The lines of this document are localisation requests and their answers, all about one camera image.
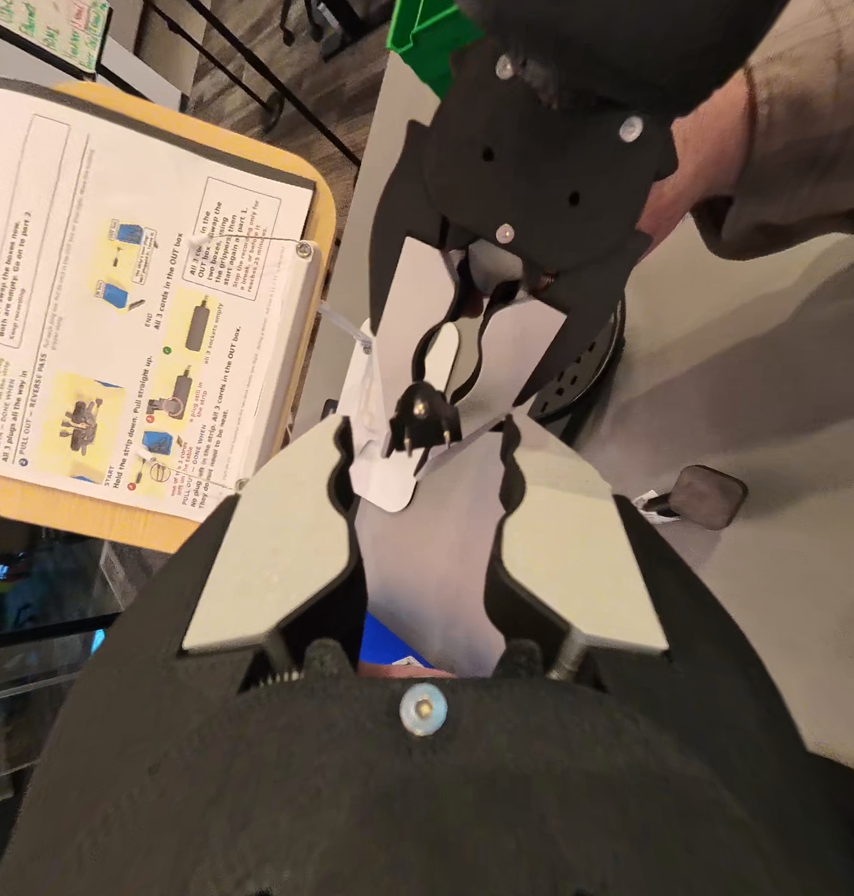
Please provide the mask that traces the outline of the glass railing panel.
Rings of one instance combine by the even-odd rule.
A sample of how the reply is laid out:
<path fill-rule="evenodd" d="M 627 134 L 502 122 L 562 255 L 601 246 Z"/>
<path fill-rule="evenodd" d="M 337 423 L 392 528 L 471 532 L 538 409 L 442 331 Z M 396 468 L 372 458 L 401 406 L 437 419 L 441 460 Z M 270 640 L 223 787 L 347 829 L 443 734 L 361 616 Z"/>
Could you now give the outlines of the glass railing panel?
<path fill-rule="evenodd" d="M 0 802 L 16 796 L 77 674 L 169 557 L 0 517 Z"/>

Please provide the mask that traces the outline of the person's right hand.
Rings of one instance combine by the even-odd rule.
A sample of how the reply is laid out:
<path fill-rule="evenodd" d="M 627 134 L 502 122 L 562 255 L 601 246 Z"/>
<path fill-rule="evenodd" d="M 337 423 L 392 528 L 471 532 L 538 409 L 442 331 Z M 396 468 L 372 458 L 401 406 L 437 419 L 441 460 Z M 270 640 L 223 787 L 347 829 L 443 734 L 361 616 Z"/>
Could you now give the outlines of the person's right hand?
<path fill-rule="evenodd" d="M 744 70 L 672 124 L 676 171 L 653 185 L 637 229 L 653 252 L 699 203 L 730 196 L 749 151 L 752 110 Z"/>

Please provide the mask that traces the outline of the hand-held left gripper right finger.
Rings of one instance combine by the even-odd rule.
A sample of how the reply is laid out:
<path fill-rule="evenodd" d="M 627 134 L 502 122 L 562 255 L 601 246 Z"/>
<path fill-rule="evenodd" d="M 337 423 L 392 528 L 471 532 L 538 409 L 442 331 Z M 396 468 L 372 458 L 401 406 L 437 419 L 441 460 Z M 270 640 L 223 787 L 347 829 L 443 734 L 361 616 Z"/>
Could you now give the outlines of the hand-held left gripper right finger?
<path fill-rule="evenodd" d="M 546 676 L 573 675 L 590 649 L 666 655 L 612 488 L 529 417 L 508 416 L 501 435 L 484 607 L 506 646 L 532 643 Z"/>

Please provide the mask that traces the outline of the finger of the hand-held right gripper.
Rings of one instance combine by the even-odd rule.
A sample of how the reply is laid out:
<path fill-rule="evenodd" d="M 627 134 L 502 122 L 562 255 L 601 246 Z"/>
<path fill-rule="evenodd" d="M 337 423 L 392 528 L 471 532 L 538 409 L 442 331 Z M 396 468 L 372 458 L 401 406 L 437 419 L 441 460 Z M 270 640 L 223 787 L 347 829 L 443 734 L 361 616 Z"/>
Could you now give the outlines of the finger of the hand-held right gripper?
<path fill-rule="evenodd" d="M 382 394 L 400 396 L 416 381 L 413 364 L 422 340 L 430 342 L 424 360 L 426 381 L 448 386 L 461 338 L 446 322 L 455 297 L 455 277 L 439 249 L 407 237 L 399 255 L 379 322 L 379 377 Z"/>
<path fill-rule="evenodd" d="M 535 369 L 566 320 L 515 283 L 492 292 L 476 336 L 476 361 L 451 395 L 460 432 L 475 434 L 532 397 Z"/>

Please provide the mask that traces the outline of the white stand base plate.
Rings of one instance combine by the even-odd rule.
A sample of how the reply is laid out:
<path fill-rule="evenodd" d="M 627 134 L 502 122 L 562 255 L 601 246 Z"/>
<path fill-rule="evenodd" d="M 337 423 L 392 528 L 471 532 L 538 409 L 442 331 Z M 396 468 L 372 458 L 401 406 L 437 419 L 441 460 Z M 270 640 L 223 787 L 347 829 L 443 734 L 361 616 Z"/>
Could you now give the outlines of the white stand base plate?
<path fill-rule="evenodd" d="M 425 360 L 426 382 L 439 389 L 449 385 L 453 367 L 461 349 L 462 333 L 457 324 L 448 322 L 433 338 Z M 337 413 L 352 422 L 355 459 L 350 469 L 354 492 L 376 507 L 399 512 L 406 509 L 423 476 L 440 465 L 445 448 L 430 453 L 415 451 L 382 458 L 381 448 L 388 435 L 384 418 L 384 401 L 379 382 L 376 350 L 371 342 L 358 342 L 348 366 L 339 398 Z M 484 421 L 484 425 L 457 442 L 452 451 L 457 454 L 502 420 Z"/>

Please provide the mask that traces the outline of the green plastic bin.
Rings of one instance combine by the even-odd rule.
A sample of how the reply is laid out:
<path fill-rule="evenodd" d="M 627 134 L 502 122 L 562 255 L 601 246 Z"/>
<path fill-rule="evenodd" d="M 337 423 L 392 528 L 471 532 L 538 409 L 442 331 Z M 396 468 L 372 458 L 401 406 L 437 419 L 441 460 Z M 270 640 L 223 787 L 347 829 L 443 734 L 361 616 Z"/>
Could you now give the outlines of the green plastic bin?
<path fill-rule="evenodd" d="M 390 19 L 387 48 L 437 98 L 443 98 L 451 83 L 451 55 L 483 36 L 483 30 L 457 2 L 397 1 Z"/>

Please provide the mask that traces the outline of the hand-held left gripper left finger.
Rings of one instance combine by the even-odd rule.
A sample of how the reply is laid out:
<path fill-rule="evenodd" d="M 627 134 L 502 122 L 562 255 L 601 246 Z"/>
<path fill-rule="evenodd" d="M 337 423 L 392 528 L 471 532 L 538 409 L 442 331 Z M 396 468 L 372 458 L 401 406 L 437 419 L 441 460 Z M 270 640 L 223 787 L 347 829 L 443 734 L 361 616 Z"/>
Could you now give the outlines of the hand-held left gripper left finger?
<path fill-rule="evenodd" d="M 226 499 L 179 550 L 189 562 L 188 656 L 254 649 L 300 668 L 331 642 L 356 668 L 368 596 L 354 531 L 353 428 L 325 417 Z"/>

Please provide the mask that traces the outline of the black flat strip plug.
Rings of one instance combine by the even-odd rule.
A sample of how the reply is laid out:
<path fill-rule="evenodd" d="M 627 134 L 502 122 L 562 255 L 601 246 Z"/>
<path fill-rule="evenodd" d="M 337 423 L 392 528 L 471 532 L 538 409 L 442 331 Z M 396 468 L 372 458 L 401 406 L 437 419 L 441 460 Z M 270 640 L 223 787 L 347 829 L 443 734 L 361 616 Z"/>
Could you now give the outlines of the black flat strip plug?
<path fill-rule="evenodd" d="M 741 479 L 709 466 L 690 465 L 676 478 L 668 505 L 680 519 L 719 532 L 732 524 L 748 494 Z"/>

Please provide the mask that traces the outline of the wooden document board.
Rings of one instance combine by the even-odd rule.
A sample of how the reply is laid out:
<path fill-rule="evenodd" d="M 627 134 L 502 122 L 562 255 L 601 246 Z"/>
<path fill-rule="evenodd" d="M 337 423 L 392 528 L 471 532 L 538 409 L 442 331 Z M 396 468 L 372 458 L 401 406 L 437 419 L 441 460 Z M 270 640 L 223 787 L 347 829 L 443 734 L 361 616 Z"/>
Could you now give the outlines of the wooden document board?
<path fill-rule="evenodd" d="M 264 167 L 267 173 L 280 170 L 314 182 L 316 190 L 303 234 L 320 248 L 321 260 L 311 296 L 304 306 L 301 336 L 291 356 L 290 372 L 278 389 L 274 422 L 266 429 L 262 457 L 258 463 L 262 466 L 287 445 L 294 401 L 300 397 L 305 383 L 307 353 L 316 330 L 318 304 L 336 236 L 336 202 L 325 177 L 308 161 L 292 152 L 131 96 L 115 87 L 67 81 L 50 88 L 0 78 L 0 88 L 85 109 L 99 118 L 116 118 L 133 130 L 150 126 L 161 139 L 189 143 L 193 151 L 231 155 L 245 164 Z M 83 497 L 2 475 L 0 517 L 157 549 L 168 554 L 175 553 L 198 527 L 197 522 L 158 511 Z"/>

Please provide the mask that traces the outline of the black power strip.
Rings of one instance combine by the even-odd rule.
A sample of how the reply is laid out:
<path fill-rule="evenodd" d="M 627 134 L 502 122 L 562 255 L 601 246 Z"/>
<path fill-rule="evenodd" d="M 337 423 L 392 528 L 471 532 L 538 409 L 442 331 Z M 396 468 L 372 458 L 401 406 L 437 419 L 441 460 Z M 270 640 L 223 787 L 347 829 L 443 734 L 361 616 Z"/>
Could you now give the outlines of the black power strip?
<path fill-rule="evenodd" d="M 623 298 L 582 354 L 523 405 L 530 419 L 568 447 L 576 446 L 622 360 L 626 320 Z"/>

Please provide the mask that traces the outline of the blue plastic bin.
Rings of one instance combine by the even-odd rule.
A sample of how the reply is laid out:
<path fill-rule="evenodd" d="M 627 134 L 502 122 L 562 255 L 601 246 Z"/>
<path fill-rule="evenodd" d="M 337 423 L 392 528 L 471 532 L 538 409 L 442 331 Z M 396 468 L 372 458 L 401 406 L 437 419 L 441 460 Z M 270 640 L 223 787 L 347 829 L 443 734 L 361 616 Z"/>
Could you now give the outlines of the blue plastic bin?
<path fill-rule="evenodd" d="M 366 613 L 359 660 L 372 666 L 417 667 L 432 670 L 433 666 L 402 638 Z"/>

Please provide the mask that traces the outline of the black power plug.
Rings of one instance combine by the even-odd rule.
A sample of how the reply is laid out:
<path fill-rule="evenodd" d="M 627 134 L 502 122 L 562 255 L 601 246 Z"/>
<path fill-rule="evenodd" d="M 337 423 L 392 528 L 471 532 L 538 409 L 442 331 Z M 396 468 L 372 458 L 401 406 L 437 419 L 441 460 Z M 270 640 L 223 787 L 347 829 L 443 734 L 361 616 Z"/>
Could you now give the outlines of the black power plug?
<path fill-rule="evenodd" d="M 426 381 L 410 385 L 400 396 L 388 421 L 388 442 L 383 457 L 404 454 L 418 477 L 435 448 L 449 449 L 463 439 L 458 409 L 443 391 Z"/>

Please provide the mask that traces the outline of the whiteboard with handwriting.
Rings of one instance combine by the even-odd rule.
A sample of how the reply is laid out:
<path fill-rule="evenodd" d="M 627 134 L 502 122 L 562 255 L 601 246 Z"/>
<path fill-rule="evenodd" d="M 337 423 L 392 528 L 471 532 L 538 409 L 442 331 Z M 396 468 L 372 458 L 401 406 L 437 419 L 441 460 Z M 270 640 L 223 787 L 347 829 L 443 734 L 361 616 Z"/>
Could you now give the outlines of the whiteboard with handwriting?
<path fill-rule="evenodd" d="M 106 1 L 0 1 L 0 40 L 71 77 L 94 82 L 111 19 Z"/>

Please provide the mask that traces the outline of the person's right forearm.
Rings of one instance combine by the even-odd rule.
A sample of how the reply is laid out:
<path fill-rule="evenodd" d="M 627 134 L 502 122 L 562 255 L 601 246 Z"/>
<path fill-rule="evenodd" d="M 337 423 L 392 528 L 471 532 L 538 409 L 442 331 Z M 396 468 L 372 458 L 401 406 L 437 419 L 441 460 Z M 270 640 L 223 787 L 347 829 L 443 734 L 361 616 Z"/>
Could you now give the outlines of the person's right forearm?
<path fill-rule="evenodd" d="M 854 1 L 792 1 L 745 66 L 749 150 L 730 198 L 693 218 L 707 248 L 745 261 L 854 236 Z"/>

